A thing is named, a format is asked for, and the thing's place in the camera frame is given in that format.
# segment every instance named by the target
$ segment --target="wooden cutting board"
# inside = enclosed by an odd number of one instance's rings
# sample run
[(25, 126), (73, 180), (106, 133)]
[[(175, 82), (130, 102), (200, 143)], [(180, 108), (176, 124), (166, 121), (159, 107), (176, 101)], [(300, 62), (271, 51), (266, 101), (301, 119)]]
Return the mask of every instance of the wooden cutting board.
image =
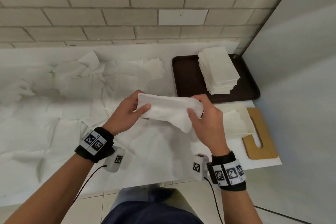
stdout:
[(258, 108), (247, 108), (247, 111), (250, 114), (251, 120), (254, 123), (254, 127), (256, 128), (261, 141), (261, 148), (258, 148), (252, 135), (243, 137), (247, 156), (250, 159), (277, 158), (277, 150), (275, 149), (275, 146), (271, 140), (261, 112)]

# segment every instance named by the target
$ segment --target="person's right hand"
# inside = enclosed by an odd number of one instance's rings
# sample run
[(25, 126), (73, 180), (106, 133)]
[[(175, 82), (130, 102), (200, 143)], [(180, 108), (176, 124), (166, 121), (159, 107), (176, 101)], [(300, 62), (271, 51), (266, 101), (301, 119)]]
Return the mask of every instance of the person's right hand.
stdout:
[(213, 156), (229, 154), (230, 150), (225, 140), (222, 111), (216, 108), (205, 94), (196, 95), (192, 98), (200, 101), (204, 109), (201, 119), (196, 116), (193, 109), (187, 109), (197, 137), (210, 149)]

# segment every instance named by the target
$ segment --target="black cable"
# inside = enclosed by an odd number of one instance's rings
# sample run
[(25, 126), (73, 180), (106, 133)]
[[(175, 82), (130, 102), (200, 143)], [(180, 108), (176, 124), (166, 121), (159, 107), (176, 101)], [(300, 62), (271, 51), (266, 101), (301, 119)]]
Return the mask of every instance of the black cable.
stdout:
[(206, 177), (204, 177), (204, 179), (206, 181), (208, 181), (208, 183), (210, 184), (210, 187), (211, 187), (212, 193), (213, 193), (213, 198), (215, 199), (215, 203), (216, 203), (216, 208), (217, 208), (219, 219), (220, 219), (221, 223), (224, 224), (223, 221), (222, 221), (222, 218), (221, 218), (221, 214), (219, 213), (219, 209), (218, 209), (218, 205), (217, 205), (217, 200), (216, 200), (215, 192), (213, 191), (212, 185), (211, 185), (210, 181)]
[(107, 165), (103, 165), (103, 166), (97, 168), (97, 170), (93, 172), (93, 174), (89, 177), (89, 179), (86, 180), (85, 184), (82, 186), (81, 190), (78, 192), (78, 194), (77, 194), (76, 198), (74, 199), (73, 203), (76, 201), (76, 199), (78, 198), (79, 194), (82, 192), (83, 188), (85, 187), (85, 185), (87, 184), (87, 182), (91, 179), (91, 177), (92, 177), (92, 176), (93, 176), (99, 169), (101, 169), (102, 167), (107, 167)]

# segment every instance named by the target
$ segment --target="forearm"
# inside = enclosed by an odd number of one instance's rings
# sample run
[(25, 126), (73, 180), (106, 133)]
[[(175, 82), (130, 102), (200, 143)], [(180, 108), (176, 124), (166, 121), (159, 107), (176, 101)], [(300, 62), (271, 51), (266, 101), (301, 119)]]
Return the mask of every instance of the forearm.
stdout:
[(226, 224), (262, 224), (247, 191), (222, 190)]
[(5, 224), (59, 224), (94, 163), (74, 154)]

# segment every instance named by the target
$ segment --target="dark plastic tray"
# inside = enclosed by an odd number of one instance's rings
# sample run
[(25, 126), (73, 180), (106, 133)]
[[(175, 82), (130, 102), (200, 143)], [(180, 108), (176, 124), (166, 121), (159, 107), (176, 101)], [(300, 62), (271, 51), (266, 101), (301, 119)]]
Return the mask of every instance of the dark plastic tray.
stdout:
[(172, 65), (177, 95), (179, 97), (191, 97), (193, 95), (206, 94), (214, 104), (258, 99), (260, 90), (242, 57), (235, 54), (230, 54), (229, 56), (240, 75), (240, 79), (230, 94), (215, 95), (211, 95), (207, 91), (198, 65), (197, 55), (174, 57)]

